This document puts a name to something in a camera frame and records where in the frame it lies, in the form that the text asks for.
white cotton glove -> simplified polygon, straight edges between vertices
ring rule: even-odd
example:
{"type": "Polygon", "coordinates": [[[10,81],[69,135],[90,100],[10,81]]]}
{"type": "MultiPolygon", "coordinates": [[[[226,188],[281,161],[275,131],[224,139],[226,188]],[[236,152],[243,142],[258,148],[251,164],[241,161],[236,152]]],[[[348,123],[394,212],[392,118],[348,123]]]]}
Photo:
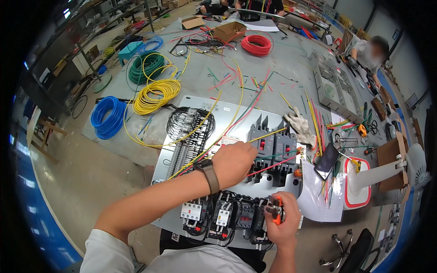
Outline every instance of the white cotton glove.
{"type": "Polygon", "coordinates": [[[310,144],[311,147],[316,145],[316,136],[311,134],[308,126],[308,120],[304,119],[297,107],[292,107],[295,113],[289,112],[288,116],[284,114],[284,118],[290,123],[293,129],[296,130],[296,139],[300,143],[310,144]]]}

green wire coil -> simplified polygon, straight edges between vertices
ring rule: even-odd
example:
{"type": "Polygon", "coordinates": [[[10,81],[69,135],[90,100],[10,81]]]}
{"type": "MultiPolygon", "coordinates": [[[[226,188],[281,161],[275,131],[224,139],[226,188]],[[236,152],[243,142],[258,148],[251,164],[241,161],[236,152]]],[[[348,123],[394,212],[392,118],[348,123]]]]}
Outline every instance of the green wire coil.
{"type": "Polygon", "coordinates": [[[144,61],[144,59],[146,59],[146,61],[144,62],[144,72],[148,77],[150,77],[151,79],[155,79],[161,73],[163,68],[152,74],[153,71],[165,65],[164,57],[153,53],[158,52],[149,51],[147,53],[141,54],[135,59],[131,68],[129,69],[129,80],[138,85],[146,83],[147,77],[144,75],[142,70],[142,62],[144,61]]]}

red wire coil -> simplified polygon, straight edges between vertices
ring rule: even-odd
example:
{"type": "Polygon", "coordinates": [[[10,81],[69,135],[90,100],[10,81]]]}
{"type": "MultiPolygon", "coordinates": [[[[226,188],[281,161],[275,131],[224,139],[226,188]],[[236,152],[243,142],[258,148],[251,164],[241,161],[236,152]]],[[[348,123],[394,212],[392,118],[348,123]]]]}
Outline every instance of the red wire coil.
{"type": "Polygon", "coordinates": [[[249,35],[241,41],[241,46],[255,56],[267,56],[270,53],[270,40],[261,35],[249,35]]]}

black pants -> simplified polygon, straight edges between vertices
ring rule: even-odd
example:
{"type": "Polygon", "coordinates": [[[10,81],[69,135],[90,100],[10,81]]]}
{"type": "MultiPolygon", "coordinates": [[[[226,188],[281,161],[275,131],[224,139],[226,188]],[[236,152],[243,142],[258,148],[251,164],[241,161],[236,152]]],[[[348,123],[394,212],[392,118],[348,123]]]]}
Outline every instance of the black pants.
{"type": "MultiPolygon", "coordinates": [[[[210,245],[210,243],[201,241],[198,241],[199,244],[192,244],[184,236],[179,236],[179,242],[176,242],[171,239],[171,236],[172,232],[161,229],[160,254],[162,254],[165,249],[191,249],[201,245],[210,245]]],[[[266,269],[266,263],[263,262],[264,255],[266,253],[265,250],[259,251],[255,249],[239,249],[234,247],[228,247],[228,249],[240,257],[241,260],[250,265],[253,270],[257,271],[258,273],[261,273],[266,269]]]]}
{"type": "Polygon", "coordinates": [[[205,6],[205,8],[206,12],[212,15],[223,15],[223,13],[228,11],[228,7],[220,5],[205,6]]]}

metal enclosure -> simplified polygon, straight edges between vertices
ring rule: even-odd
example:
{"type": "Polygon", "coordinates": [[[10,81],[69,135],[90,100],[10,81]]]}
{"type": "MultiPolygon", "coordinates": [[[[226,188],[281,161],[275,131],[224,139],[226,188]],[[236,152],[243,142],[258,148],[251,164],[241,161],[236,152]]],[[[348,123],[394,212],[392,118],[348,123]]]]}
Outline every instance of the metal enclosure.
{"type": "Polygon", "coordinates": [[[314,71],[314,77],[316,78],[320,103],[335,110],[356,124],[363,122],[363,114],[357,95],[346,73],[340,70],[340,75],[337,76],[339,73],[334,63],[326,60],[325,57],[316,51],[311,53],[309,60],[311,69],[314,71]]]}

